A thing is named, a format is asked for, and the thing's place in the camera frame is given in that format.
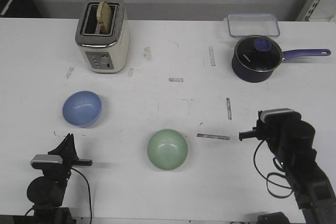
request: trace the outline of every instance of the blue bowl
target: blue bowl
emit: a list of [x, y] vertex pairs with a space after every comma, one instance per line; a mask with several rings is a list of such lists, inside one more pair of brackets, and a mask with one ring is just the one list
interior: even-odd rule
[[87, 127], [94, 123], [100, 116], [101, 110], [99, 96], [91, 91], [79, 91], [71, 95], [62, 108], [64, 119], [79, 127]]

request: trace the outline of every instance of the toaster button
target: toaster button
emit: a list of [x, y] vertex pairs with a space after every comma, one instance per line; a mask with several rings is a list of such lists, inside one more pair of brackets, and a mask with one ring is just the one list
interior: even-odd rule
[[103, 55], [103, 57], [100, 58], [100, 63], [107, 64], [107, 63], [109, 63], [109, 60], [110, 60], [109, 57]]

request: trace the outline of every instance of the green bowl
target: green bowl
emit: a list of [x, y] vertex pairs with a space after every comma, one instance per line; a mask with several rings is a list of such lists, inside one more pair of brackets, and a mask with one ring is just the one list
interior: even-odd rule
[[151, 137], [147, 153], [153, 165], [163, 170], [172, 170], [182, 165], [187, 158], [188, 145], [179, 132], [164, 129]]

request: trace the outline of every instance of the toaster control panel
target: toaster control panel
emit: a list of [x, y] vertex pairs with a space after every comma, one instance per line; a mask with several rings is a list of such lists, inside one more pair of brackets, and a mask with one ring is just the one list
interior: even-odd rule
[[93, 69], [114, 69], [111, 56], [108, 52], [85, 52]]

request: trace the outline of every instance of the pot lid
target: pot lid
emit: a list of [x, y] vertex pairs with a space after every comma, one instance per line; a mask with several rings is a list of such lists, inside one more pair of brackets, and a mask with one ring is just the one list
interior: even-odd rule
[[256, 72], [273, 71], [283, 58], [279, 45], [260, 35], [241, 39], [235, 47], [235, 56], [244, 67]]

